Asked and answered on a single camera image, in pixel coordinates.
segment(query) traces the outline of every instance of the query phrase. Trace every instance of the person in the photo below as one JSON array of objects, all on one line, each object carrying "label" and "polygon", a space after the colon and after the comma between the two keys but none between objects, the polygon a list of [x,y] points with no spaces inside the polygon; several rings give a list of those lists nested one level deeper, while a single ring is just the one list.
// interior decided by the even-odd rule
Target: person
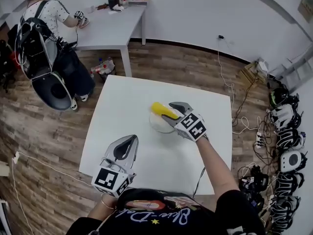
[{"label": "person", "polygon": [[[28,0],[28,5],[25,13],[23,14],[24,20],[28,18],[34,17],[40,4],[44,0]],[[43,20],[51,32],[54,34],[56,39],[58,39],[59,30],[58,30],[58,21],[66,25],[67,27],[85,27],[89,21],[86,21],[84,24],[81,24],[81,21],[77,18],[74,18],[70,15],[68,10],[64,7],[64,5],[58,0],[49,0],[43,7],[42,12],[40,13],[39,19]],[[75,60],[75,72],[71,73],[70,76],[67,76],[66,69],[68,63],[62,62],[62,68],[57,67],[56,71],[64,78],[67,86],[70,86],[76,95],[80,96],[80,99],[85,102],[88,99],[89,94],[93,91],[95,83],[93,79],[90,77],[89,72],[84,67],[84,65],[79,61],[76,53],[72,51],[71,58],[69,60]],[[77,102],[75,98],[72,99],[71,109],[76,111]]]},{"label": "person", "polygon": [[217,198],[215,212],[182,193],[133,188],[125,190],[118,199],[102,195],[87,217],[80,217],[72,224],[67,235],[119,234],[123,231],[264,235],[265,229],[257,212],[239,191],[230,170],[209,139],[202,136],[196,144]]}]

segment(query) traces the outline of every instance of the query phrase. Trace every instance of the sneaker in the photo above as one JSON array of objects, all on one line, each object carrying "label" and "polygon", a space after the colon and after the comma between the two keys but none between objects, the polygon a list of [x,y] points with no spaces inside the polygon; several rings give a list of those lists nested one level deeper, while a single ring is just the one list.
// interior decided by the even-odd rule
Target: sneaker
[{"label": "sneaker", "polygon": [[78,110],[78,106],[77,106],[77,102],[75,98],[72,99],[72,105],[70,106],[70,108],[75,112]]},{"label": "sneaker", "polygon": [[88,99],[88,95],[89,95],[89,94],[86,94],[86,95],[80,96],[80,99],[81,99],[83,102],[86,102],[86,101],[87,101],[87,99]]}]

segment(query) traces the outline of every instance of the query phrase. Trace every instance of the baseboard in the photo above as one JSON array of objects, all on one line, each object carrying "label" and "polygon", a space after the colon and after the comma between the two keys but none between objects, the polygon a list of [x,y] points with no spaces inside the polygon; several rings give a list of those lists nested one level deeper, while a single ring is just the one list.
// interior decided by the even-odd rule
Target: baseboard
[{"label": "baseboard", "polygon": [[[141,38],[131,38],[130,42],[140,42],[141,43]],[[184,43],[166,41],[166,40],[158,40],[158,39],[146,39],[146,42],[152,43],[152,44],[172,45],[172,46],[196,49],[196,50],[201,50],[201,51],[205,51],[205,52],[209,52],[209,53],[217,55],[217,50],[209,49],[209,48],[205,48],[205,47],[201,47],[201,46],[196,46],[196,45],[190,45],[190,44],[184,44]],[[219,51],[219,54],[220,54],[220,56],[227,57],[229,59],[241,62],[241,63],[246,64],[246,65],[250,64],[249,61],[241,59],[239,57],[235,57],[235,56],[232,56],[232,55],[220,52],[220,51]]]}]

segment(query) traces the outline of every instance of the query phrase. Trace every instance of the black t-shirt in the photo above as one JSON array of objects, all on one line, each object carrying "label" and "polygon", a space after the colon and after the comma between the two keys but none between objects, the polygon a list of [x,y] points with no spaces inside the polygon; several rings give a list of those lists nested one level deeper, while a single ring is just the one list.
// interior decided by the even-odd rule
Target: black t-shirt
[{"label": "black t-shirt", "polygon": [[[81,217],[67,235],[87,235],[102,222]],[[224,193],[217,201],[215,213],[182,193],[151,189],[126,190],[118,199],[116,211],[100,228],[101,235],[194,231],[208,235],[264,235],[258,214],[237,190]]]}]

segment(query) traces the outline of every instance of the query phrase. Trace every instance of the white t-shirt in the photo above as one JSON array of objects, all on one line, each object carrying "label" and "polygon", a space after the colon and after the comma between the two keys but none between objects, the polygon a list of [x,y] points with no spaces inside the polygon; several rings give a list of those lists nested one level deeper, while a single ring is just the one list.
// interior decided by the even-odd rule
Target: white t-shirt
[{"label": "white t-shirt", "polygon": [[[41,2],[42,1],[38,1],[37,3],[34,3],[27,8],[26,12],[24,13],[25,20],[35,16]],[[68,16],[69,12],[60,1],[50,0],[45,4],[38,18],[43,20],[55,35],[55,37],[58,38],[58,21],[63,23]]]}]

